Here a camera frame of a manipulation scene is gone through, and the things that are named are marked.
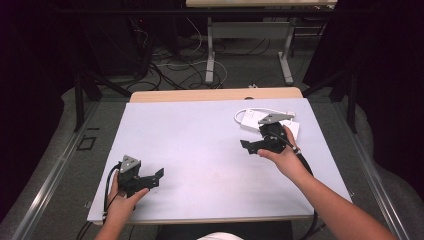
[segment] controller cable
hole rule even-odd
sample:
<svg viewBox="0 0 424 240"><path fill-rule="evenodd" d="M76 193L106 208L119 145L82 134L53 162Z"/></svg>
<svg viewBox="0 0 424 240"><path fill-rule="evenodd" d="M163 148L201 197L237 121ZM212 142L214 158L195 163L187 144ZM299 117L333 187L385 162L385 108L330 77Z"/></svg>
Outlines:
<svg viewBox="0 0 424 240"><path fill-rule="evenodd" d="M306 161L305 157L302 155L302 152L300 151L300 149L296 146L294 146L293 144L291 144L287 139L281 137L280 135L267 131L266 132L269 135L272 135L276 138L278 138L279 140L283 141L285 144L287 144L291 149L293 149L294 153L296 154L297 158L299 158L300 162L302 163L302 165L306 168L306 170L312 175L314 176L314 174L312 173L312 169L309 166L308 162ZM311 227L309 228L309 230L306 232L306 234L300 238L300 240L305 240L308 239L309 237L311 237L313 234L315 234L316 232L318 232L317 230L315 230L315 227L317 225L318 222L318 213L315 211L314 209L314 217L312 219L312 224ZM325 224L323 224L321 227L318 228L318 230L321 230L323 227L325 226Z"/></svg>
<svg viewBox="0 0 424 240"><path fill-rule="evenodd" d="M112 201L108 204L107 203L107 197L108 197L108 192L109 192L109 182L110 182L110 177L112 176L112 173L116 170L116 169L120 169L121 168L121 162L119 162L117 165L115 165L112 170L109 172L109 176L107 178L107 182L106 182L106 190L105 190L105 201L104 201L104 207L103 207L103 224L105 224L106 222L106 216L107 216L107 209L109 208L110 204L113 202L113 200L116 198L116 196L118 194L116 194ZM88 229L91 227L91 225L93 224L93 222L89 222L86 221L85 224L81 227L80 231L78 232L77 235L77 240L80 240L84 237L84 235L87 233Z"/></svg>
<svg viewBox="0 0 424 240"><path fill-rule="evenodd" d="M110 201L110 203L108 203L108 195L109 195L109 182L110 182L110 178L112 177L112 173L115 172L115 170L119 170L121 169L121 162L119 162L118 164L116 164L109 172L109 175L107 176L107 180L106 180L106 187L105 187L105 197L103 200L103 216L102 216L102 221L103 224L106 223L106 217L107 217L107 210L109 209L110 204L113 202L113 200L115 200L116 196L118 196L118 193L112 198L112 200Z"/></svg>

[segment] black curtain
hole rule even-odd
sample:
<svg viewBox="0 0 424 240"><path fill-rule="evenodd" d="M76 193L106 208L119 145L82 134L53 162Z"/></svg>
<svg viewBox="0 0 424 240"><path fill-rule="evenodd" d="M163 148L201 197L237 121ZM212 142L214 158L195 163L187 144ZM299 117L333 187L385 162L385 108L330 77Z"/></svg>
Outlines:
<svg viewBox="0 0 424 240"><path fill-rule="evenodd" d="M373 157L424 199L423 6L418 0L340 0L338 9L380 13L331 19L304 82L312 87L348 64L360 66L357 101L372 128ZM369 44L358 46L363 39Z"/></svg>
<svg viewBox="0 0 424 240"><path fill-rule="evenodd" d="M0 220L27 184L73 87L57 36L38 1L0 8Z"/></svg>

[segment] desk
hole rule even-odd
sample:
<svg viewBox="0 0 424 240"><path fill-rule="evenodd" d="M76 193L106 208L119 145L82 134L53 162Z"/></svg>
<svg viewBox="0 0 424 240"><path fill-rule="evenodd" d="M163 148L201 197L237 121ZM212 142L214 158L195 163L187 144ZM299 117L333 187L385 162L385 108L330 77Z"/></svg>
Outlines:
<svg viewBox="0 0 424 240"><path fill-rule="evenodd" d="M315 176L351 201L309 102L301 96L296 88L135 93L123 114L88 221L101 223L105 180L124 154L142 160L140 176L165 168L160 186L138 203L130 223L310 217L313 209L297 187L271 161L241 147L240 139L261 138L233 120L237 111L249 107L295 111L301 124L298 144ZM243 100L246 97L255 99Z"/></svg>
<svg viewBox="0 0 424 240"><path fill-rule="evenodd" d="M335 5L337 0L187 0L188 7L215 8L215 7L296 7ZM296 19L290 22L212 22L208 18L208 62L206 66L206 83L213 82L215 52L213 51L214 38L275 38L284 39L283 51L278 52L284 81L287 85L294 84L287 56L294 33Z"/></svg>

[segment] finger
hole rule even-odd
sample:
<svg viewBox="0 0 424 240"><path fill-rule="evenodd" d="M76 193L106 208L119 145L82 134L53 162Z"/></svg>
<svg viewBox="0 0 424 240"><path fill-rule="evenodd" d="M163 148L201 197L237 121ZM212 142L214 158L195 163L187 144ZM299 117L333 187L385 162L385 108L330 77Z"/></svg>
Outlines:
<svg viewBox="0 0 424 240"><path fill-rule="evenodd" d="M293 133L291 132L290 128L286 125L283 125L284 130L286 131L287 139L293 146L297 147L296 141L294 140Z"/></svg>
<svg viewBox="0 0 424 240"><path fill-rule="evenodd" d="M259 149L258 155L264 158L268 158L269 160L275 162L278 159L279 154L265 150L265 149Z"/></svg>
<svg viewBox="0 0 424 240"><path fill-rule="evenodd" d="M140 191L134 193L130 198L128 198L128 201L131 201L133 205L137 204L140 199L142 199L146 194L149 193L149 189L143 188Z"/></svg>
<svg viewBox="0 0 424 240"><path fill-rule="evenodd" d="M118 175L119 171L115 171L113 175L112 187L110 188L110 194L115 196L118 193Z"/></svg>

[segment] forearm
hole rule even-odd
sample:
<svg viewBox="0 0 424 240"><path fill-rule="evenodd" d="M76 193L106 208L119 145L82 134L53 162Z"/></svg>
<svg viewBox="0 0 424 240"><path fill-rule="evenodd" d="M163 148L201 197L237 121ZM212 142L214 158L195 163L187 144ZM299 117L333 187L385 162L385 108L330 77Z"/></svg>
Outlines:
<svg viewBox="0 0 424 240"><path fill-rule="evenodd" d="M310 174L292 179L338 239L395 239L374 218Z"/></svg>
<svg viewBox="0 0 424 240"><path fill-rule="evenodd" d="M99 233L96 236L96 240L114 240L119 239L119 235L121 234L121 231L123 229L123 226L116 225L114 223L108 223L106 222L105 225L100 229Z"/></svg>

